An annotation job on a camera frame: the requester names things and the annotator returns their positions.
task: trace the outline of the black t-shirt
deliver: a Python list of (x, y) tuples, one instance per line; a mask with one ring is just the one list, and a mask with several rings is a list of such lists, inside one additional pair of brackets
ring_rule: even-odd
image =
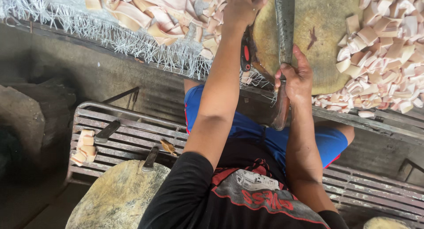
[(143, 214), (139, 229), (347, 229), (333, 211), (314, 212), (291, 194), (265, 145), (229, 139), (213, 171), (203, 156), (182, 154)]

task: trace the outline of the right hand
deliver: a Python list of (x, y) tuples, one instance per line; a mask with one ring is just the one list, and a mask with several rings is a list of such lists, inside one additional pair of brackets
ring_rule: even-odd
[(286, 63), (281, 64), (280, 69), (275, 74), (274, 91), (278, 91), (281, 85), (281, 74), (284, 74), (287, 79), (286, 93), (290, 99), (290, 104), (310, 106), (313, 71), (305, 54), (296, 44), (293, 45), (293, 54), (297, 59), (298, 67), (294, 68)]
[(256, 14), (267, 2), (268, 0), (227, 0), (223, 28), (240, 28), (244, 32), (247, 26), (253, 24)]

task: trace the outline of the man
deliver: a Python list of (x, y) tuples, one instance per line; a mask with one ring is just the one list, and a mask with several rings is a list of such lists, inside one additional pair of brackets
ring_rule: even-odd
[(235, 112), (241, 38), (266, 2), (228, 0), (204, 88), (184, 82), (187, 144), (140, 229), (347, 228), (324, 191), (322, 175), (323, 163), (352, 142), (353, 128), (337, 123), (314, 128), (312, 70), (298, 46), (293, 47), (298, 68), (282, 64), (275, 76), (287, 78), (290, 128), (264, 129)]

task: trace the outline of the cleaver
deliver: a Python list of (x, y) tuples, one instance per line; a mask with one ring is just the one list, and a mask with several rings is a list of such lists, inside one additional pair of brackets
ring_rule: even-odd
[[(275, 0), (275, 11), (277, 15), (278, 32), (278, 56), (280, 64), (291, 64), (293, 54), (293, 33), (294, 33), (294, 1), (295, 0)], [(284, 129), (286, 125), (290, 100), (286, 94), (286, 80), (283, 75), (280, 77), (281, 86), (278, 89), (276, 112), (271, 124), (277, 131)]]

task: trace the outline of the sleeve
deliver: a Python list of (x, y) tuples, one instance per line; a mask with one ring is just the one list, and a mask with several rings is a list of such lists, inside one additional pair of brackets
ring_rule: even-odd
[(183, 153), (144, 212), (138, 229), (186, 228), (208, 196), (211, 163), (194, 152)]
[(349, 229), (342, 216), (340, 216), (337, 212), (325, 210), (318, 212), (318, 214), (331, 229)]

